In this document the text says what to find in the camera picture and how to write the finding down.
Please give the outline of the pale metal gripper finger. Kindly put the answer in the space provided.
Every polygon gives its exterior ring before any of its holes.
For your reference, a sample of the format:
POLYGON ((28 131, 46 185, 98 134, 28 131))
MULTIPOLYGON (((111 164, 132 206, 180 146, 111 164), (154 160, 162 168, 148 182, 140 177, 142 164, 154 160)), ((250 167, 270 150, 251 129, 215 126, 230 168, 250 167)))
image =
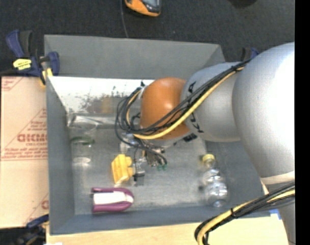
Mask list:
POLYGON ((146 162, 143 160, 135 160, 133 163, 133 168, 135 172, 145 172, 146 171, 146 162))
POLYGON ((134 186, 143 186, 145 180, 145 171, 138 171, 133 175, 133 185, 134 186))

